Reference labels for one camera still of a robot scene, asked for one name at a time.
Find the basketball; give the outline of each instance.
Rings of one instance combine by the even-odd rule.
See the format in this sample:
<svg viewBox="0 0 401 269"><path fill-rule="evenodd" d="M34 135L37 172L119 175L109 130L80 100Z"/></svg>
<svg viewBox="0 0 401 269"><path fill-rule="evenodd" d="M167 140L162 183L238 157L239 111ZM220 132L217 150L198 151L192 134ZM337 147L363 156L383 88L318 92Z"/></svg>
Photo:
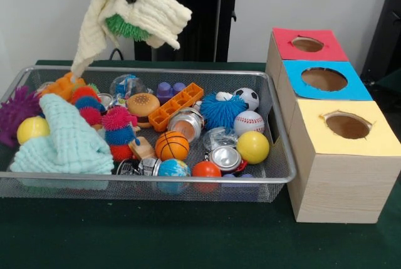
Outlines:
<svg viewBox="0 0 401 269"><path fill-rule="evenodd" d="M188 140L181 132L168 131L156 141L156 155L162 161L179 159L183 161L189 151Z"/></svg>

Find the orange lego brick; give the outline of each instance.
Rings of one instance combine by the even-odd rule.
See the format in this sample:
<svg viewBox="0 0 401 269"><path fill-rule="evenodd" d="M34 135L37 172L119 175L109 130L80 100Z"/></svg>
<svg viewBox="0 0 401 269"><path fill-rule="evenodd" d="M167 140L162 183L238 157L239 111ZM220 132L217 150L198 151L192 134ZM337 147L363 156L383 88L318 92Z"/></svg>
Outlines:
<svg viewBox="0 0 401 269"><path fill-rule="evenodd" d="M149 122L157 132L163 132L170 118L180 109L191 107L203 97L204 91L195 83L191 83L181 92L172 97L167 103L153 111L149 116Z"/></svg>
<svg viewBox="0 0 401 269"><path fill-rule="evenodd" d="M41 96L46 95L47 93L54 93L70 102L74 87L76 85L85 85L85 81L82 78L76 79L75 83L71 83L72 76L73 73L69 72L63 77L57 79L54 84L48 85L41 92Z"/></svg>

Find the wire mesh basket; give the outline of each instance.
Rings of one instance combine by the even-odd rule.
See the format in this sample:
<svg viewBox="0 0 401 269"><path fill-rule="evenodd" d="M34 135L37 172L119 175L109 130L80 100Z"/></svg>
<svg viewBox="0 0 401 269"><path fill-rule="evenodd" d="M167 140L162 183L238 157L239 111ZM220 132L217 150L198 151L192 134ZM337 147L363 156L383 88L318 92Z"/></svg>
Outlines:
<svg viewBox="0 0 401 269"><path fill-rule="evenodd" d="M1 101L5 102L16 87L27 85L31 90L36 90L43 83L55 81L66 72L65 66L27 68L15 78ZM258 112L266 122L264 134L271 145L269 156L264 162L245 168L244 173L250 173L255 178L17 173L9 170L16 149L0 145L0 196L272 202L283 185L295 177L294 159L274 85L265 73L92 67L87 69L83 78L87 83L94 83L100 92L108 93L111 82L126 73L141 78L147 87L154 90L161 82L194 82L204 89L205 94L233 92L241 87L255 90L260 98ZM153 129L142 129L138 136L144 136L154 146L159 134ZM186 164L190 168L194 167L204 160L205 153L202 141L198 140L191 146Z"/></svg>

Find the stacked boxes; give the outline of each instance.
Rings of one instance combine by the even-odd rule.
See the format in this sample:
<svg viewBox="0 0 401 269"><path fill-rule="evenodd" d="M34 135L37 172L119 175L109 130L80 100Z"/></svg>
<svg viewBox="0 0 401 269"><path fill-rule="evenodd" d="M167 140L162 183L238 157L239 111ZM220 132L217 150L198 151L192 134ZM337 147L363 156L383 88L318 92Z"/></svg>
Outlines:
<svg viewBox="0 0 401 269"><path fill-rule="evenodd" d="M401 169L401 145L331 31L273 29L269 73L298 174L298 222L375 223Z"/></svg>

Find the towel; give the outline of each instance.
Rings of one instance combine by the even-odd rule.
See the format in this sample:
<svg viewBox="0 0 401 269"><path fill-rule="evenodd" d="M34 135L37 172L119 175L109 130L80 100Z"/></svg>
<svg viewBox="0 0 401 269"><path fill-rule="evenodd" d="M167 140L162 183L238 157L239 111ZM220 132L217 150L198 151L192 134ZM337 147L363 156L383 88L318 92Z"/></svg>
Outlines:
<svg viewBox="0 0 401 269"><path fill-rule="evenodd" d="M105 24L105 20L115 14L151 34L146 41L151 47L159 48L168 43L178 50L178 34L187 26L192 12L176 0L136 0L133 4L126 0L91 0L71 67L76 78L81 77L85 68L106 49L107 37L118 47L117 37Z"/></svg>
<svg viewBox="0 0 401 269"><path fill-rule="evenodd" d="M111 174L113 157L107 143L78 109L51 93L39 104L50 135L29 139L16 153L10 170L70 174Z"/></svg>

